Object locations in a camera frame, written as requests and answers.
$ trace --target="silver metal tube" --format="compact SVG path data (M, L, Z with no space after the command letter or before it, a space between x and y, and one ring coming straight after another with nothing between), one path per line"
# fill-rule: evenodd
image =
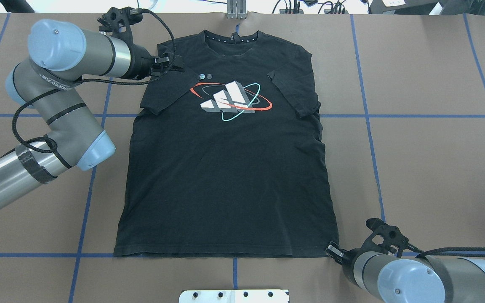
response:
M47 148L44 142L33 145ZM32 153L35 160L53 176L66 171L66 167L54 154L41 154L34 151ZM16 153L10 153L0 159L0 209L41 185L22 166Z

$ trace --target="t-shirt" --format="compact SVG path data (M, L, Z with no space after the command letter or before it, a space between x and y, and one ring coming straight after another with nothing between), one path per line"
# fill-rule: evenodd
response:
M149 84L133 123L114 255L325 257L338 232L312 55L261 31L176 43L185 72Z

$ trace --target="metal bracket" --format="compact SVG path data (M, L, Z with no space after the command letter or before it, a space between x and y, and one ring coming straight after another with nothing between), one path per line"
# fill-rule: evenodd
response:
M246 19L246 0L227 0L228 19Z
M179 303L289 303L289 290L183 291Z

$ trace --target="adidas logo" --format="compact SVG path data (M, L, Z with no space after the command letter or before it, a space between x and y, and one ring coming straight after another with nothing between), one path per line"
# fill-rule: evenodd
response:
M245 89L237 81L225 85L226 89L213 94L213 99L200 104L206 112L254 113Z

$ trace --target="black wire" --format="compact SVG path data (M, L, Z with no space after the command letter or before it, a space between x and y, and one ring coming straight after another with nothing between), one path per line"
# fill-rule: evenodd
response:
M142 8L141 11L142 12L149 13L150 15L153 15L153 17L155 17L164 26L164 28L168 31L168 33L170 34L170 38L171 38L171 44L173 46L173 57L175 58L175 56L177 56L177 46L175 45L175 37L173 36L173 33L171 32L171 29L154 12L148 10L147 8ZM104 79L88 78L88 79L82 79L82 80L75 81L75 83L76 84L82 84L82 83L85 83L85 82L101 82L101 83L118 84L118 85L144 85L144 84L149 84L149 83L152 83L152 82L155 82L155 81L160 80L160 78L162 78L163 76L165 76L168 73L168 71L170 71L170 69L172 67L173 67L173 61L171 61L169 63L169 65L166 67L165 71L162 72L158 77L156 77L154 79L151 79L151 80L148 80L148 81L143 81L143 82L121 82L121 81L113 81L113 80L104 80Z
M274 5L274 8L273 8L273 12L272 13L274 13L274 11L276 10L276 7L278 6L278 3L280 3L280 1L281 0L278 0L277 3Z
M171 32L171 29L154 12L148 10L147 8L141 8L140 11L141 12L149 13L150 15L153 15L164 26L164 28L166 28L166 30L170 34L171 44L173 46L173 58L175 58L175 56L177 56L177 46L175 45L175 37L173 36L173 33ZM85 83L85 82L102 82L102 83L119 84L119 85L143 85L143 84L149 84L149 83L158 81L158 80L160 80L160 78L164 77L170 71L170 69L173 67L173 62L174 61L175 60L173 60L173 61L171 61L169 63L169 65L166 67L165 71L162 74L160 74L158 77L156 77L154 79L151 79L151 80L148 80L148 81L143 81L143 82L121 82L121 81L111 81L111 80L104 80L104 79L89 78L89 79L83 79L83 80L75 81L75 83L76 84L82 84L82 83ZM44 98L44 97L49 96L50 94L54 94L56 92L59 92L59 90L55 88L55 89L50 90L50 91L48 91L48 92L46 92L46 93L44 93L42 95L36 96L31 101L29 101L26 104L23 104L21 107L19 107L19 109L17 109L17 111L14 113L14 115L12 117L11 128L12 128L12 133L14 134L16 140L18 140L25 147L27 147L27 148L29 148L31 150L34 150L35 152L44 153L44 154L54 153L57 150L57 143L52 138L48 138L48 137L37 137L37 138L29 139L27 141L24 140L19 135L18 130L17 130L17 127L16 127L16 124L18 122L18 117L19 117L20 113L24 109L27 108L27 106L32 105L33 103L37 102L41 98ZM30 144L31 142L46 142L48 144L48 146L50 146L50 149L40 149L40 148L37 148L37 147L31 145Z
M424 253L422 249L419 249L418 247L414 246L411 243L408 243L408 249L415 252L415 253Z
M321 4L321 7L317 11L318 14L321 12L321 9L323 8L323 6L325 6L325 4L327 4L327 3L330 4L330 10L333 10L334 3L332 1L325 1L324 3Z
M211 3L219 3L219 4L227 4L227 2L213 1L213 0L198 0L198 1L211 2Z
M45 92L44 94L42 95L39 95L39 96L36 96L35 98L33 98L31 101L23 104L15 113L14 115L12 116L12 124L11 124L11 128L12 128L12 134L14 134L16 140L18 140L18 142L20 142L23 146L31 149L31 150L34 150L35 152L39 152L39 153L43 153L43 154L49 154L49 153L54 153L56 150L57 150L57 143L52 139L52 138L48 138L48 137L37 137L37 138L33 138L33 139L30 139L30 140L27 140L25 141L18 133L18 129L16 128L16 124L18 122L18 117L20 115L20 113L27 108L27 106L29 105L32 105L33 103L37 102L38 100L40 100L41 98L44 98L46 96L49 96L50 94L54 94L56 92L59 92L59 90L57 88L54 88L53 90L50 90L48 92ZM37 148L29 143L31 142L46 142L46 144L48 145L52 145L52 147L50 149L42 149L42 148Z
M345 6L343 6L343 3L345 1L346 0L343 0L342 2L340 2L340 0L337 0L336 5L334 6L334 12L329 11L329 13L341 14L342 13L342 8L345 9Z
M483 251L485 252L485 247L443 247L441 249L433 249L420 253L416 256L417 259L425 257L426 255L456 255L458 257L481 257L485 258L485 254L476 253L455 253L452 251Z

